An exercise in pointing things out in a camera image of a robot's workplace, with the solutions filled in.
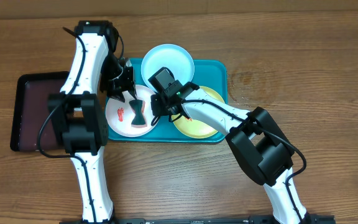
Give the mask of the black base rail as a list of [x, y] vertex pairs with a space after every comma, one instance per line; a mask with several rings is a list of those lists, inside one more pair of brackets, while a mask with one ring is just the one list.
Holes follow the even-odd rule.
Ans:
[[[71, 222], [60, 222], [65, 224], [80, 224], [85, 221], [77, 220]], [[113, 218], [112, 221], [102, 223], [115, 224], [273, 224], [279, 223], [273, 215], [251, 215], [247, 218], [207, 218], [207, 219], [164, 219], [164, 220], [145, 220], [144, 218]], [[335, 224], [332, 215], [306, 214], [307, 224]]]

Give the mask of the green and orange sponge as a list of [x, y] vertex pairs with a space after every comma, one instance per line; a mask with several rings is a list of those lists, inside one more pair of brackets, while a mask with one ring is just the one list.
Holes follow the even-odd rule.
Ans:
[[131, 126], [136, 128], [141, 128], [147, 125], [147, 122], [145, 120], [144, 116], [144, 106], [145, 102], [142, 100], [131, 100], [129, 102], [129, 105], [135, 114], [134, 119], [132, 120]]

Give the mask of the pink plate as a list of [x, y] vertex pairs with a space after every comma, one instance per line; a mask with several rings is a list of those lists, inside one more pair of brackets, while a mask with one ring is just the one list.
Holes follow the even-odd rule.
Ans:
[[128, 91], [123, 93], [125, 102], [120, 102], [109, 98], [106, 103], [105, 115], [109, 127], [121, 136], [135, 138], [143, 136], [153, 130], [151, 125], [154, 115], [151, 109], [151, 96], [155, 94], [150, 88], [143, 85], [135, 86], [137, 99], [145, 102], [144, 116], [147, 125], [141, 128], [131, 126], [135, 114], [133, 113], [129, 102], [134, 100]]

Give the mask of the teal plastic tray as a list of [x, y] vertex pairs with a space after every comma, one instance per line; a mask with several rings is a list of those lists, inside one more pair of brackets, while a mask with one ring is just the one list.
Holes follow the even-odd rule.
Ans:
[[[194, 60], [195, 73], [192, 82], [199, 86], [212, 88], [227, 102], [227, 70], [223, 63], [217, 60]], [[164, 116], [148, 133], [139, 137], [125, 137], [109, 128], [108, 138], [114, 141], [137, 142], [190, 142], [190, 143], [219, 143], [224, 135], [216, 133], [204, 139], [195, 139], [182, 134], [173, 123]]]

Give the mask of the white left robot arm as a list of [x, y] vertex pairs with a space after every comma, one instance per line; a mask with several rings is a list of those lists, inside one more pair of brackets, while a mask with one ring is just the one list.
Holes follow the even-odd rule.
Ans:
[[67, 31], [76, 39], [76, 52], [60, 92], [48, 98], [49, 115], [64, 158], [76, 170], [83, 203], [79, 223], [117, 223], [104, 171], [108, 122], [98, 93], [124, 102], [124, 93], [136, 96], [130, 60], [115, 56], [122, 37], [110, 21], [79, 21]]

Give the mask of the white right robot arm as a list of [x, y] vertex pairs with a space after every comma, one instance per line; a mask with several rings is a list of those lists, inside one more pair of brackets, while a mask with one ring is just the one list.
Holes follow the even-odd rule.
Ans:
[[292, 155], [300, 151], [261, 107], [247, 111], [211, 97], [198, 85], [153, 81], [157, 91], [152, 106], [160, 114], [180, 114], [201, 121], [225, 136], [242, 171], [264, 187], [279, 223], [307, 223], [308, 212], [293, 183], [302, 170], [293, 170]]

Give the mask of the yellow plate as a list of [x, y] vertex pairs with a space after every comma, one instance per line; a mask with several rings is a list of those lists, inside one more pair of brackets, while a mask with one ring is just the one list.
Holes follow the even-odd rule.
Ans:
[[217, 131], [212, 128], [211, 126], [195, 120], [195, 119], [188, 119], [184, 116], [178, 119], [179, 115], [173, 115], [172, 119], [175, 121], [173, 122], [175, 127], [184, 134], [185, 136], [195, 138], [195, 139], [204, 139], [211, 137], [217, 133]]

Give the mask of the light blue plate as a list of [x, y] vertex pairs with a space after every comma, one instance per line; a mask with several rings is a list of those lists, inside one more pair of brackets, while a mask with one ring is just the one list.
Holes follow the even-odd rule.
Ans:
[[184, 48], [175, 44], [162, 44], [149, 50], [141, 63], [144, 83], [153, 91], [149, 78], [162, 67], [168, 68], [182, 85], [192, 81], [195, 73], [193, 58]]

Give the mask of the black water tray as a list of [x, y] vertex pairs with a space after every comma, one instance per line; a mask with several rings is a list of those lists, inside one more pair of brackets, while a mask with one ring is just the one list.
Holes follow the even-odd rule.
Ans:
[[39, 131], [49, 115], [48, 97], [60, 92], [67, 77], [67, 71], [33, 73], [19, 77], [10, 141], [12, 151], [37, 150]]

